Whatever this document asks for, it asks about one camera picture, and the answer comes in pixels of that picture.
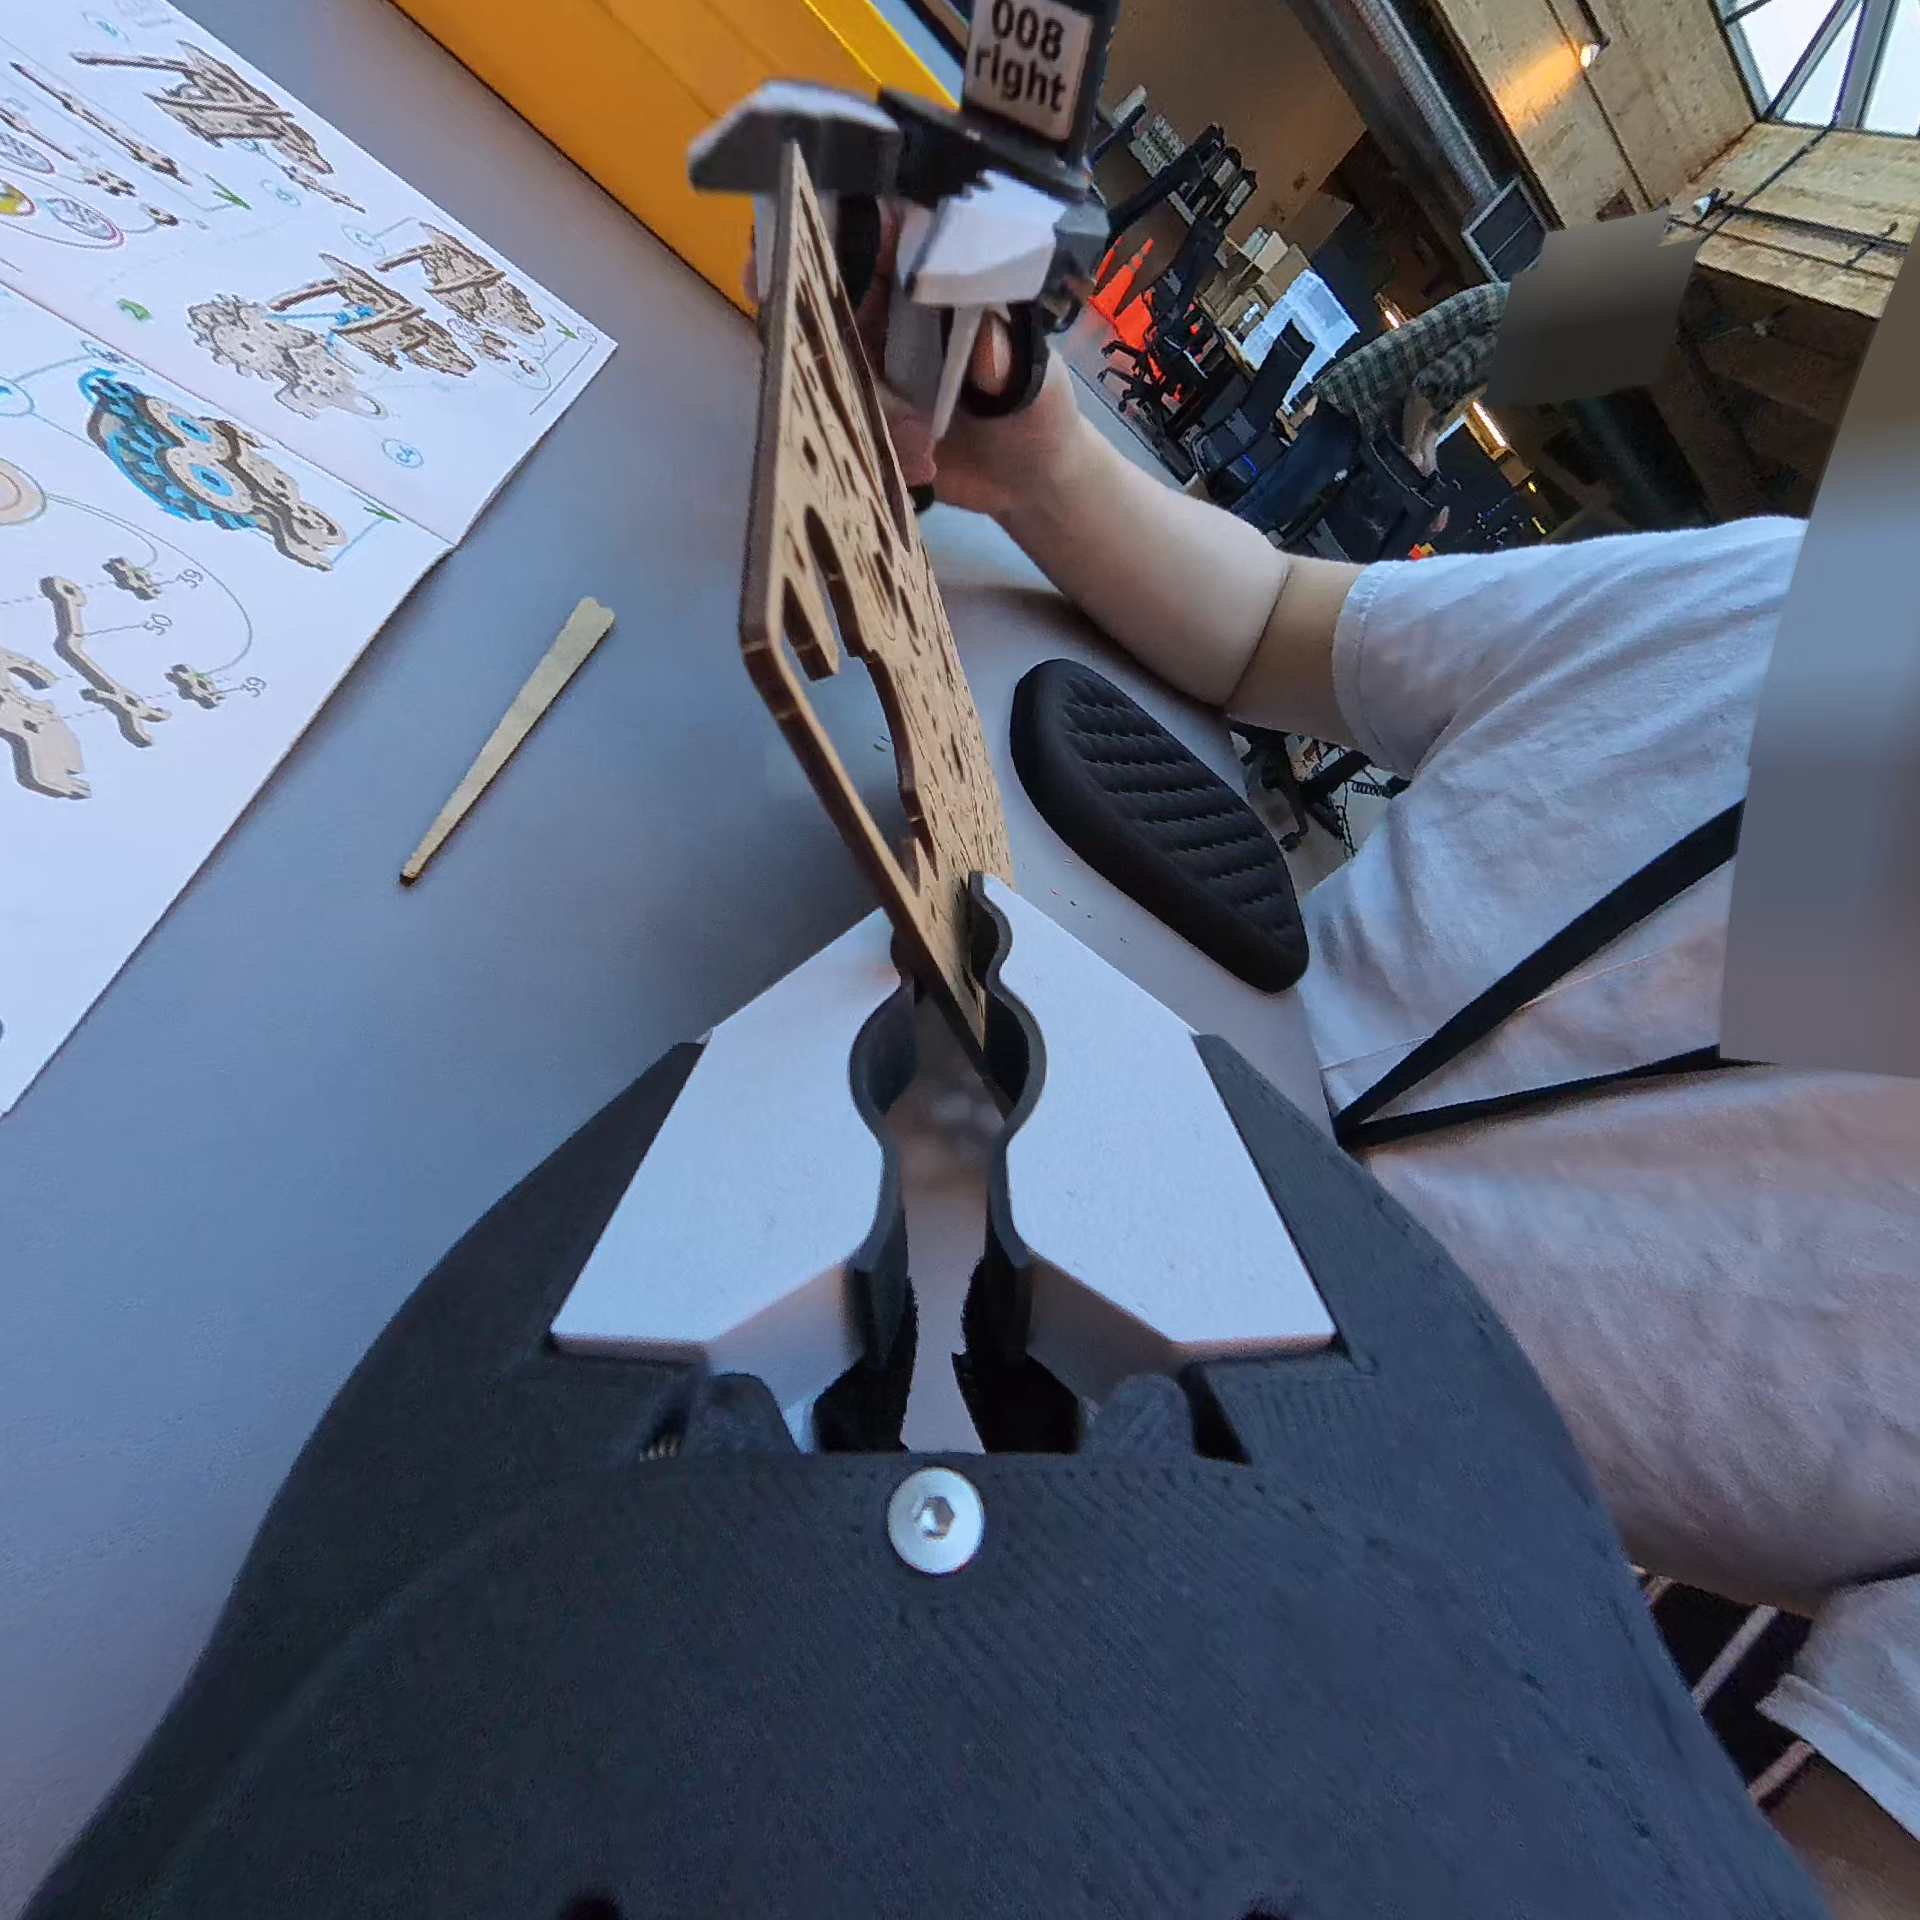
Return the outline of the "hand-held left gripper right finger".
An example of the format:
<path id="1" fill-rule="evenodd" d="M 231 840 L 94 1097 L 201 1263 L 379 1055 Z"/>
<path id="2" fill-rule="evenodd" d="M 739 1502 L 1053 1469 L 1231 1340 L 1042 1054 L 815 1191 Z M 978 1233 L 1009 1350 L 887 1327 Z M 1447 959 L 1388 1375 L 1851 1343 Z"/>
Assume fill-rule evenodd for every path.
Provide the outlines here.
<path id="1" fill-rule="evenodd" d="M 1323 1350 L 1334 1321 L 1201 1035 L 1005 880 L 973 872 L 971 911 L 1015 1101 L 989 1217 L 1023 1355 L 1098 1403 L 1132 1375 Z"/>

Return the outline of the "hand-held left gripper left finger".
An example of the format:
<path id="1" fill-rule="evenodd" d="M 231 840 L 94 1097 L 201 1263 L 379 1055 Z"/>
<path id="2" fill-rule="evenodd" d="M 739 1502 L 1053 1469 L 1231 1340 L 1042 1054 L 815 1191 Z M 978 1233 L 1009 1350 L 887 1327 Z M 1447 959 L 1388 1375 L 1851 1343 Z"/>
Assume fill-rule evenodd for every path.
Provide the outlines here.
<path id="1" fill-rule="evenodd" d="M 916 1068 L 916 997 L 883 911 L 700 1046 L 550 1336 L 565 1353 L 754 1375 L 789 1421 L 905 1309 L 887 1113 Z"/>

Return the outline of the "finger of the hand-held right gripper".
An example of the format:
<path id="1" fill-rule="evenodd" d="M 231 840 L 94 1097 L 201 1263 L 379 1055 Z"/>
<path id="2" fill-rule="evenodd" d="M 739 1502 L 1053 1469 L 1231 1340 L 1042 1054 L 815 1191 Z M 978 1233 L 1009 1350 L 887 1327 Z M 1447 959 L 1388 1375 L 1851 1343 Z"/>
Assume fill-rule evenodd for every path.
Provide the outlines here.
<path id="1" fill-rule="evenodd" d="M 935 207 L 902 205 L 902 297 L 923 307 L 1036 301 L 1059 244 L 1055 196 L 973 180 Z"/>
<path id="2" fill-rule="evenodd" d="M 901 139 L 876 100 L 823 81 L 763 81 L 693 137 L 687 183 L 714 195 L 774 195 L 794 144 L 815 191 L 889 195 Z"/>

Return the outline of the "wooden puzzle part sheet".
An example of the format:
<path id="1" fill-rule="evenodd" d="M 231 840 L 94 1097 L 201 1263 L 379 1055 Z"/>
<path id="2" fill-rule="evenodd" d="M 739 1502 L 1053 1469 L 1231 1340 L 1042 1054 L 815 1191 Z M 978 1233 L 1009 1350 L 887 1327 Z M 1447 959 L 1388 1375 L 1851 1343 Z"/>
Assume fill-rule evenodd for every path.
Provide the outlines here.
<path id="1" fill-rule="evenodd" d="M 758 336 L 739 648 L 915 979 L 982 1048 L 969 880 L 1015 880 L 1002 790 L 796 142 L 779 156 Z M 902 840 L 876 824 L 809 703 L 807 683 L 835 676 L 843 654 L 867 665 L 881 696 Z"/>

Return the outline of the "person's right forearm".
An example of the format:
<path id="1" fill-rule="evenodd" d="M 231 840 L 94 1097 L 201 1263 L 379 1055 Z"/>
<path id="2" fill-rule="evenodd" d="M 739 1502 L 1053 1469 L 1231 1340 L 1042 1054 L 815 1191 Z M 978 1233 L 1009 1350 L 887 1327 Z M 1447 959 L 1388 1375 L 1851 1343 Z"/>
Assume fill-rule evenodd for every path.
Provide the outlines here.
<path id="1" fill-rule="evenodd" d="M 1156 679 L 1260 728 L 1356 744 L 1338 701 L 1338 622 L 1350 563 L 1297 558 L 1254 526 L 1132 463 L 1084 411 L 1060 358 L 1015 421 L 998 512 L 1046 580 Z"/>

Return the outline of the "grey desk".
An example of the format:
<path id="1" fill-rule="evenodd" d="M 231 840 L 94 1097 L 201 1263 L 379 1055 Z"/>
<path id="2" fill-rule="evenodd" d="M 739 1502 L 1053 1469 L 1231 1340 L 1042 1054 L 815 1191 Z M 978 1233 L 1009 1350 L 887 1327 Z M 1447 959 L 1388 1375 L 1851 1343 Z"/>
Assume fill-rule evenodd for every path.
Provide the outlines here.
<path id="1" fill-rule="evenodd" d="M 874 904 L 735 651 L 754 327 L 391 5 L 185 5 L 615 355 L 4 1118 L 4 1915 L 397 1304 Z M 578 600 L 612 631 L 425 865 Z"/>

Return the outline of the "person's right hand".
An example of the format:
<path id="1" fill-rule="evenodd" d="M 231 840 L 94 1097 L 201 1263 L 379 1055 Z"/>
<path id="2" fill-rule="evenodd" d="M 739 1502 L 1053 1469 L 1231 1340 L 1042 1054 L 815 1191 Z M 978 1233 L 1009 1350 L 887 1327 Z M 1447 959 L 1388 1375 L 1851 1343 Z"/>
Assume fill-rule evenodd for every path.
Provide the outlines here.
<path id="1" fill-rule="evenodd" d="M 955 411 L 935 440 L 930 423 L 898 392 L 881 387 L 898 467 L 919 507 L 939 500 L 965 512 L 1003 516 L 1059 492 L 1073 462 L 1100 444 L 1060 355 L 1046 358 L 1039 395 L 1012 416 Z"/>

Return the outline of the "group of black office chairs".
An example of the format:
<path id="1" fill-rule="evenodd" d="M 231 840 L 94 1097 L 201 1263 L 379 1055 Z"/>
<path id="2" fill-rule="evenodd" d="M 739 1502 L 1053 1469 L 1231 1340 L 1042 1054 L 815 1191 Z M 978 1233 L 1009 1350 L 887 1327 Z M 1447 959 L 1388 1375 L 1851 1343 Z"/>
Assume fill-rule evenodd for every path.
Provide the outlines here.
<path id="1" fill-rule="evenodd" d="M 1117 380 L 1117 407 L 1167 457 L 1218 423 L 1257 384 L 1257 363 L 1204 309 L 1147 328 L 1141 342 L 1114 339 L 1102 348 L 1102 380 Z"/>

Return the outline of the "yellow plastic bin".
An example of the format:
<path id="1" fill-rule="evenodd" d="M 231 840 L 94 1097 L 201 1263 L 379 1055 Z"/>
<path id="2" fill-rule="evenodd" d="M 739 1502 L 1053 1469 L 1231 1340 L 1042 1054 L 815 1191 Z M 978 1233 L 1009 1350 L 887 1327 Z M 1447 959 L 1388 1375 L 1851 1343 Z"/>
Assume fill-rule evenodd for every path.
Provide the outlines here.
<path id="1" fill-rule="evenodd" d="M 747 198 L 687 184 L 693 137 L 765 79 L 881 87 L 953 100 L 868 3 L 403 3 L 479 81 L 660 238 L 739 311 L 751 251 Z"/>

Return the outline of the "thin wooden stick tool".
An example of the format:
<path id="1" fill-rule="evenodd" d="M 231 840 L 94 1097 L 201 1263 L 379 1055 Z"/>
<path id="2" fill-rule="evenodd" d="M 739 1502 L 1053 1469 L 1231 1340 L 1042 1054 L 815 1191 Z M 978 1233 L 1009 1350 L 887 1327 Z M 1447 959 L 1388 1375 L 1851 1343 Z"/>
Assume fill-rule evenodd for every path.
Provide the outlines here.
<path id="1" fill-rule="evenodd" d="M 422 839 L 401 863 L 401 884 L 411 886 L 421 880 L 433 857 L 454 835 L 473 805 L 479 801 L 492 782 L 519 751 L 527 734 L 550 711 L 566 683 L 572 683 L 598 643 L 612 631 L 615 616 L 612 607 L 591 597 L 575 603 L 462 779 L 452 785 L 433 824 L 422 832 Z"/>

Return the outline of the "puzzle instruction booklet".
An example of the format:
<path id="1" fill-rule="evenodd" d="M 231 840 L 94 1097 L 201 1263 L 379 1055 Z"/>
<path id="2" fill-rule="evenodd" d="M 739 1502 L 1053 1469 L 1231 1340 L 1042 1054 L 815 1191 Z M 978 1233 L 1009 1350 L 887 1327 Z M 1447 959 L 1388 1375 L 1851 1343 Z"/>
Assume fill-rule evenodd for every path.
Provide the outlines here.
<path id="1" fill-rule="evenodd" d="M 179 6 L 3 16 L 12 1110 L 615 344 Z"/>

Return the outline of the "skylight window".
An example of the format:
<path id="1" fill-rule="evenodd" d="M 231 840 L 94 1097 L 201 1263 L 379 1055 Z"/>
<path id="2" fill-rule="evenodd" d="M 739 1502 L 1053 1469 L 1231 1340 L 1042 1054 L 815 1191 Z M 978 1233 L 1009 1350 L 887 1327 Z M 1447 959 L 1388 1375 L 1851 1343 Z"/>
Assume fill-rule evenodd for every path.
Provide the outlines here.
<path id="1" fill-rule="evenodd" d="M 1918 132 L 1918 3 L 1717 3 L 1759 119 Z"/>

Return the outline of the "metal ventilation duct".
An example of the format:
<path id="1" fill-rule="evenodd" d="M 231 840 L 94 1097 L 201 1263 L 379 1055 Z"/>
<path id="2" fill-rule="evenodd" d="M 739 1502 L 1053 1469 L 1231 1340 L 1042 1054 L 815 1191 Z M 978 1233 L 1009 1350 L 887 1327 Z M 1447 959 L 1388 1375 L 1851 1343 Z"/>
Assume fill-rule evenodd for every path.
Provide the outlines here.
<path id="1" fill-rule="evenodd" d="M 1531 269 L 1551 215 L 1435 5 L 1291 3 L 1290 11 L 1457 259 L 1499 281 Z"/>

